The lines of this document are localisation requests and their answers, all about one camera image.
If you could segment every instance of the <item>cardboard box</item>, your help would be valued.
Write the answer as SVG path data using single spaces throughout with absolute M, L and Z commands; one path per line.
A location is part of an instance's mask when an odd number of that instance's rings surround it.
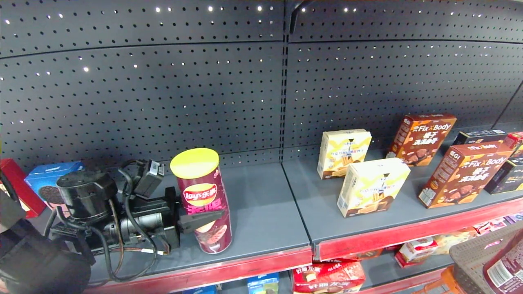
M 503 143 L 514 151 L 510 157 L 523 158 L 523 132 L 508 134 Z
M 247 279 L 249 294 L 278 294 L 279 273 L 250 277 Z
M 472 143 L 484 143 L 493 141 L 503 141 L 507 133 L 502 130 L 483 130 L 474 132 L 459 132 L 452 145 L 463 145 Z
M 344 177 L 350 163 L 365 160 L 371 139 L 364 129 L 323 132 L 317 167 L 320 178 Z
M 477 232 L 476 229 L 473 227 L 468 227 L 459 231 L 433 236 L 432 238 L 438 244 L 438 248 L 433 252 L 433 254 L 449 254 L 449 250 L 452 246 L 461 242 L 468 241 L 475 237 L 477 237 Z
M 418 198 L 428 208 L 471 202 L 510 154 L 499 142 L 451 146 Z
M 394 255 L 401 267 L 411 266 L 424 262 L 438 249 L 438 243 L 432 238 L 422 238 L 407 242 Z
M 365 282 L 359 262 L 318 263 L 292 270 L 292 291 L 298 293 L 353 293 Z
M 24 182 L 26 174 L 22 169 L 16 164 L 12 159 L 2 159 L 0 162 L 0 170 L 11 183 L 18 199 L 20 200 L 20 205 L 26 212 L 26 218 L 35 218 L 39 216 L 43 210 L 46 208 L 46 205 L 43 203 L 33 190 Z M 4 186 L 4 183 L 0 180 L 0 189 L 2 189 L 6 194 L 9 195 L 7 189 Z
M 350 164 L 338 197 L 339 210 L 344 217 L 387 210 L 410 172 L 398 158 Z
M 490 194 L 519 190 L 523 190 L 523 158 L 509 158 L 485 186 Z
M 409 166 L 428 165 L 455 122 L 450 114 L 406 115 L 386 157 Z
M 61 206 L 67 217 L 69 210 L 60 196 L 56 181 L 63 175 L 83 168 L 84 164 L 81 161 L 39 165 L 27 175 L 25 182 L 50 209 Z

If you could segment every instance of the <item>plastic basket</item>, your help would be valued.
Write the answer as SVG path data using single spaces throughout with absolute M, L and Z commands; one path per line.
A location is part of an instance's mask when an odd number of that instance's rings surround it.
M 483 277 L 483 265 L 521 229 L 523 229 L 523 221 L 450 248 L 450 257 L 455 262 L 452 274 L 465 292 L 468 294 L 494 294 Z M 499 244 L 485 248 L 500 240 Z

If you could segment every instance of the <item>lay's chip can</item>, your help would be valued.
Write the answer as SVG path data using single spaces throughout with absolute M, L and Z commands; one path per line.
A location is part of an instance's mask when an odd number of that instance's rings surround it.
M 225 214 L 202 227 L 195 234 L 205 253 L 215 254 L 232 242 L 231 218 L 227 194 L 223 187 L 218 153 L 208 148 L 183 151 L 170 162 L 178 178 L 181 200 L 187 214 L 225 210 Z

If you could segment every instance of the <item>red snack package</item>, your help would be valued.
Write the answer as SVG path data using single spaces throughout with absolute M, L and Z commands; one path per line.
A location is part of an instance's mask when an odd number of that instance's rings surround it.
M 0 169 L 2 170 L 3 176 L 11 183 L 18 195 L 20 204 L 26 211 L 26 218 L 30 219 L 39 216 L 46 208 L 46 205 L 42 199 L 35 194 L 31 187 L 26 184 L 24 181 L 26 174 L 20 169 L 18 164 L 10 158 L 2 159 Z
M 496 294 L 523 293 L 523 230 L 483 266 L 483 276 Z
M 358 292 L 365 282 L 359 262 L 318 263 L 292 270 L 294 293 Z

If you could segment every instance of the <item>chocolate snack box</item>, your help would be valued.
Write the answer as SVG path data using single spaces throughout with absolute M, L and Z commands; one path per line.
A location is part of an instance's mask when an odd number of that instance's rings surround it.
M 364 129 L 323 132 L 317 167 L 320 178 L 344 177 L 350 163 L 365 160 L 371 139 Z
M 514 151 L 510 157 L 523 158 L 523 132 L 508 134 L 503 143 Z
M 398 158 L 350 164 L 338 197 L 339 210 L 344 217 L 387 210 L 410 172 Z
M 409 166 L 428 165 L 455 122 L 451 114 L 406 115 L 386 157 Z
M 483 130 L 474 132 L 459 132 L 452 145 L 463 145 L 482 142 L 503 141 L 507 133 L 502 130 Z
M 523 190 L 523 158 L 509 158 L 485 186 L 490 194 L 519 190 Z
M 365 282 L 359 262 L 315 263 L 292 270 L 292 291 L 299 293 L 353 293 Z
M 428 208 L 471 202 L 511 153 L 500 142 L 451 146 L 418 198 Z

